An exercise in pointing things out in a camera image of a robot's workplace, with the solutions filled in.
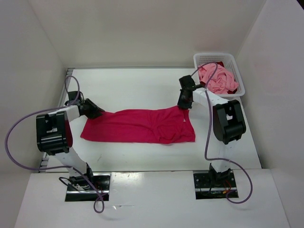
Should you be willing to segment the magenta t-shirt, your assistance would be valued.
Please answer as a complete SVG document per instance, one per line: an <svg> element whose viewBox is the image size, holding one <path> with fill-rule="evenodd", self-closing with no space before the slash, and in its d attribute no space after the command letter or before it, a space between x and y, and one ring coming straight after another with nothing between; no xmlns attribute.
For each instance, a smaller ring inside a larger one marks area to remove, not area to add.
<svg viewBox="0 0 304 228"><path fill-rule="evenodd" d="M102 112L86 121L80 137L92 142L156 144L193 143L196 139L189 110L177 106Z"/></svg>

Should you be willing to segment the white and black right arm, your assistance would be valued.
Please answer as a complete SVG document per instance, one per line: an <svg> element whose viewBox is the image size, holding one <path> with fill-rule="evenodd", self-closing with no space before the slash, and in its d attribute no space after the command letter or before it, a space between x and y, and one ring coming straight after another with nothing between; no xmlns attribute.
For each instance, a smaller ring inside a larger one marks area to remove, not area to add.
<svg viewBox="0 0 304 228"><path fill-rule="evenodd" d="M235 146L246 132L240 102L227 100L203 88L203 85L195 84L190 75L181 77L179 83L181 86L177 103L179 108L189 110L193 103L198 103L209 109L211 129L208 130L208 134L213 132L220 143L220 148L218 156L209 159L211 163L208 180L212 187L218 187L230 177L230 161Z"/></svg>

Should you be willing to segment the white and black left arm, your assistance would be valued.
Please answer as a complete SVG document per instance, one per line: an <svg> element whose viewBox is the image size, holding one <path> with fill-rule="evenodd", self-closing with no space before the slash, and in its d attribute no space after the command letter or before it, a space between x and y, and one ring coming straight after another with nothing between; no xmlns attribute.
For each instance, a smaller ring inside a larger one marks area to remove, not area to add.
<svg viewBox="0 0 304 228"><path fill-rule="evenodd" d="M93 120L102 116L103 113L103 109L87 98L36 117L38 149L49 156L54 156L67 168L70 175L68 181L76 190L92 190L95 178L90 166L78 156L73 148L70 122L83 115Z"/></svg>

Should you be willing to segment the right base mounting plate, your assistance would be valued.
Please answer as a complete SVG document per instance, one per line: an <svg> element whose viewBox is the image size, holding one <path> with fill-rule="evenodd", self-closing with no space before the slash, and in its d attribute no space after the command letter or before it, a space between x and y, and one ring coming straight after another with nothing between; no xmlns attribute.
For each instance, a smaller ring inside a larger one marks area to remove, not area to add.
<svg viewBox="0 0 304 228"><path fill-rule="evenodd" d="M224 199L227 193L230 198L238 198L234 173L231 173L227 179L211 183L208 172L199 171L193 173L193 180L197 200Z"/></svg>

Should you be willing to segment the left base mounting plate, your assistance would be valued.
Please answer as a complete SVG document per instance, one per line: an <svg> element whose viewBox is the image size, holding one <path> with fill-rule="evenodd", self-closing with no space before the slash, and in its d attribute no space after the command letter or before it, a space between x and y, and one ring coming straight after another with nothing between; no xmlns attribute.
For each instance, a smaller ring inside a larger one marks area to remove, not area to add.
<svg viewBox="0 0 304 228"><path fill-rule="evenodd" d="M111 174L96 172L93 173L93 176L92 183L95 188L97 188L98 192L103 195L103 200L108 201ZM86 187L89 188L85 189L79 185L73 184L70 178L59 177L59 180L66 185L65 202L95 201L97 199L96 191L87 183Z"/></svg>

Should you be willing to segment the base mounting plate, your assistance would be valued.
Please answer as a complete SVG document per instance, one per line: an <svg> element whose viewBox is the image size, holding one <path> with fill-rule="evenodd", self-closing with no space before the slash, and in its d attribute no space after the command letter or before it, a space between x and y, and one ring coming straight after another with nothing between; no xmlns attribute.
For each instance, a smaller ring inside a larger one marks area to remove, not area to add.
<svg viewBox="0 0 304 228"><path fill-rule="evenodd" d="M103 195L103 200L108 201L111 174L96 172L93 173L93 176L92 183L95 188L97 188L98 192ZM97 199L96 191L87 183L86 187L89 188L85 189L79 185L73 184L70 178L59 177L59 180L66 185L65 202L95 201Z"/></svg>
<svg viewBox="0 0 304 228"><path fill-rule="evenodd" d="M193 180L197 200L224 199L227 193L230 198L238 198L234 173L231 173L227 179L211 183L208 172L199 171L193 173Z"/></svg>

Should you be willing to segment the white plastic basket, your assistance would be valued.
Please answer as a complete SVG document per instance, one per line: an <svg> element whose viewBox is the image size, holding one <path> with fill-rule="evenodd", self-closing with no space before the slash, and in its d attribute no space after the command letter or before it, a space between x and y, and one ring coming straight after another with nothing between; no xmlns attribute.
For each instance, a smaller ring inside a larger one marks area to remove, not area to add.
<svg viewBox="0 0 304 228"><path fill-rule="evenodd" d="M207 86L211 92L224 97L243 96L245 88L235 59L228 53L197 53L193 56L197 84Z"/></svg>

